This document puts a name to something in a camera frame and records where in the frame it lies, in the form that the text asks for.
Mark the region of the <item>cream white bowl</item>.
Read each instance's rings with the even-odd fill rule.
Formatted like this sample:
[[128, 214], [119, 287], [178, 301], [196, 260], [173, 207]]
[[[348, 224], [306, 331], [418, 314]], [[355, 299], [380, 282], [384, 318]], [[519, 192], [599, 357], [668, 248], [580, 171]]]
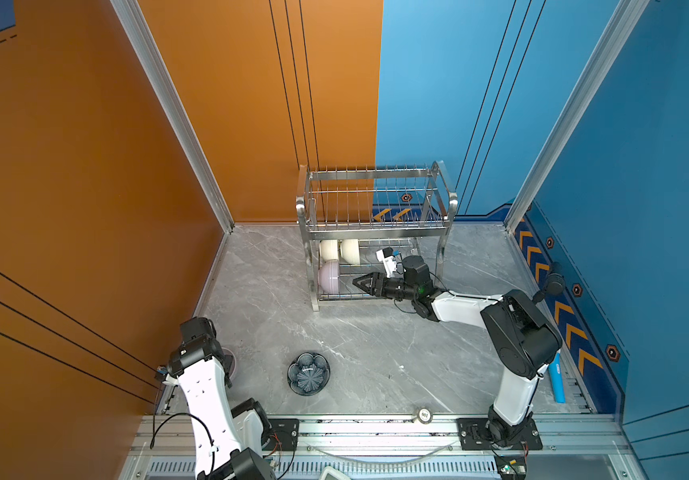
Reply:
[[340, 260], [340, 242], [338, 240], [320, 240], [318, 248], [320, 248], [320, 258], [323, 262]]
[[360, 266], [360, 248], [357, 239], [340, 241], [340, 257], [348, 265]]

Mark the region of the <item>lilac bowl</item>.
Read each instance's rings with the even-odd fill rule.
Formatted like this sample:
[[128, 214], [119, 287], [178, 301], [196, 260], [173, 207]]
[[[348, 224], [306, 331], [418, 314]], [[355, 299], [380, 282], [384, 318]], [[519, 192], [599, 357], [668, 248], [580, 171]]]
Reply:
[[228, 348], [222, 349], [222, 353], [224, 354], [224, 362], [222, 362], [224, 364], [224, 371], [226, 376], [228, 376], [228, 380], [232, 381], [236, 377], [236, 356]]
[[340, 262], [330, 260], [324, 262], [318, 270], [318, 285], [326, 295], [340, 294]]

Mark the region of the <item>cream white bowl top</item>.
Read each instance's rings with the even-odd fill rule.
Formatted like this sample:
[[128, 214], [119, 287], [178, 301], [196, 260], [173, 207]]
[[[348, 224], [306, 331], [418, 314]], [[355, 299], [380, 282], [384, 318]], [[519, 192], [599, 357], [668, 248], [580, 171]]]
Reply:
[[340, 260], [340, 242], [338, 240], [320, 240], [318, 248], [320, 248], [320, 258], [323, 262]]

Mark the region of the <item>stainless steel dish rack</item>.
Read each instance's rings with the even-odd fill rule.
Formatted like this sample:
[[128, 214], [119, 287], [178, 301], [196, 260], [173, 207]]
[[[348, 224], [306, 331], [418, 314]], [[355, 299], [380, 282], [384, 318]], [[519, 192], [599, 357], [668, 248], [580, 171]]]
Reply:
[[[365, 295], [351, 280], [371, 268], [382, 270], [376, 251], [392, 247], [402, 255], [418, 254], [421, 238], [435, 237], [434, 274], [442, 276], [445, 248], [459, 201], [442, 161], [427, 165], [336, 167], [298, 171], [296, 218], [312, 310], [326, 301], [360, 300]], [[340, 257], [340, 294], [326, 295], [318, 285], [320, 240], [357, 239], [360, 266]]]

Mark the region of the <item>dark blue patterned bowl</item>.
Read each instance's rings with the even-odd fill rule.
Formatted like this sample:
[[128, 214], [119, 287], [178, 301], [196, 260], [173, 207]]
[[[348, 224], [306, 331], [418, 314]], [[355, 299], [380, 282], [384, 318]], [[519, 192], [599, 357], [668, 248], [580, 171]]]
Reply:
[[330, 364], [322, 355], [304, 352], [288, 366], [288, 386], [300, 396], [314, 396], [330, 382]]

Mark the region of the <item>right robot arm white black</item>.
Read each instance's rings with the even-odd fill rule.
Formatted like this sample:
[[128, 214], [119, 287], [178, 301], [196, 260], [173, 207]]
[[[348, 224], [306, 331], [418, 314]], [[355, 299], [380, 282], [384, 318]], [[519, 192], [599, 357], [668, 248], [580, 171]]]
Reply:
[[533, 398], [544, 373], [562, 348], [562, 337], [538, 304], [565, 289], [559, 267], [548, 268], [544, 286], [529, 296], [510, 292], [479, 296], [456, 293], [438, 284], [423, 258], [402, 261], [402, 274], [371, 272], [352, 280], [375, 297], [408, 301], [419, 317], [437, 323], [459, 323], [484, 329], [503, 365], [498, 394], [490, 406], [483, 438], [500, 449], [520, 448], [532, 432]]

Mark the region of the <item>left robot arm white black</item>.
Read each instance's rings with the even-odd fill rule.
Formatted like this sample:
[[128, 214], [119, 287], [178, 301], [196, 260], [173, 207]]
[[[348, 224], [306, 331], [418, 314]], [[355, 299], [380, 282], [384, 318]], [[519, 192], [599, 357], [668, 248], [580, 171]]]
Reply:
[[198, 479], [274, 479], [262, 456], [272, 426], [260, 402], [250, 398], [232, 409], [228, 403], [232, 360], [224, 353], [214, 324], [194, 317], [180, 324], [182, 342], [156, 378], [178, 386], [188, 410], [196, 446]]

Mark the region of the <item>black microphone stand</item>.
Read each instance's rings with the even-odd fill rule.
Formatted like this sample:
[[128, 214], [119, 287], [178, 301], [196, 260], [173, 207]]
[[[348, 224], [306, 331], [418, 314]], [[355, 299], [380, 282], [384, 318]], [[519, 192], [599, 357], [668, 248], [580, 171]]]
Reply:
[[562, 265], [559, 262], [553, 262], [546, 270], [547, 273], [544, 286], [534, 294], [532, 303], [538, 304], [548, 297], [560, 296], [565, 290], [565, 279], [563, 276]]

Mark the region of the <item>green circuit board left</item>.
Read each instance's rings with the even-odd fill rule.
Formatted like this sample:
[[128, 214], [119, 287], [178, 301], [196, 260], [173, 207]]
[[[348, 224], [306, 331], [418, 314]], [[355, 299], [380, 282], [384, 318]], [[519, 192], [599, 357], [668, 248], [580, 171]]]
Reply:
[[234, 474], [237, 480], [276, 480], [274, 468], [264, 458], [251, 453], [236, 461]]

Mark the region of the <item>green circuit board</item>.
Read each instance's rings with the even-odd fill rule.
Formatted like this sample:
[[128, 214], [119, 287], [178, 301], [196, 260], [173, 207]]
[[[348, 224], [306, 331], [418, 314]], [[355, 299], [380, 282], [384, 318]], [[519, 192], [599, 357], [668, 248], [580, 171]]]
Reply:
[[527, 466], [523, 457], [496, 457], [494, 461], [501, 480], [526, 480]]
[[251, 453], [236, 461], [234, 474], [237, 480], [276, 480], [274, 468], [264, 458]]

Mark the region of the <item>blue toy microphone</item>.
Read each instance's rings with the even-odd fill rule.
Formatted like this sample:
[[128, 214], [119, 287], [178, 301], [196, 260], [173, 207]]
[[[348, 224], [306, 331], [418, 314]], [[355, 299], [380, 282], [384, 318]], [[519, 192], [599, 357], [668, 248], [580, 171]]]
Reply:
[[548, 375], [554, 396], [554, 400], [558, 404], [564, 404], [565, 392], [561, 373], [560, 352], [557, 352], [548, 366]]

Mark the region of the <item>green circuit board right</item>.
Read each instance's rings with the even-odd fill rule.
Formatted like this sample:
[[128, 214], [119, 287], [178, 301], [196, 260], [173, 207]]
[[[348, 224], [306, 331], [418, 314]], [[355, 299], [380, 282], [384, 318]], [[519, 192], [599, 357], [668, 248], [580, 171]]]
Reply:
[[526, 480], [527, 466], [523, 457], [496, 457], [494, 461], [501, 480]]

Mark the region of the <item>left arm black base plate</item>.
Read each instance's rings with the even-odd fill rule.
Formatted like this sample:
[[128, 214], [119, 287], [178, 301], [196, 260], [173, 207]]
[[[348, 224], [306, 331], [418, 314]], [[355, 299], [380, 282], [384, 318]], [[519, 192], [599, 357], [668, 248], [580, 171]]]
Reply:
[[262, 433], [262, 451], [294, 452], [298, 449], [300, 438], [300, 420], [298, 418], [270, 418]]

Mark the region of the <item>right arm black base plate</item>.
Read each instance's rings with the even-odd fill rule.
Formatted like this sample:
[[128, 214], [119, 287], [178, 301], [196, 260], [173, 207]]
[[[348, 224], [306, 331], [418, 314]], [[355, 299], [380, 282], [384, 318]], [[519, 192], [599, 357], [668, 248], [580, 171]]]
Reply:
[[540, 433], [532, 417], [516, 426], [482, 417], [457, 418], [455, 423], [464, 451], [543, 449]]

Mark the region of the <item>aluminium front rail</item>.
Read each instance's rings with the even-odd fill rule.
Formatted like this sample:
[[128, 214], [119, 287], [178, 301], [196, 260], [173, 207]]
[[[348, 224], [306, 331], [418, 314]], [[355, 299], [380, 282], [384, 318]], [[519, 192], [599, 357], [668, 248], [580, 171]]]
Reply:
[[526, 479], [643, 479], [645, 473], [609, 415], [542, 414], [543, 449], [464, 451], [456, 419], [437, 414], [274, 415], [298, 418], [294, 452], [265, 454], [280, 479], [318, 479], [324, 470], [351, 479], [499, 479], [494, 458], [523, 457]]

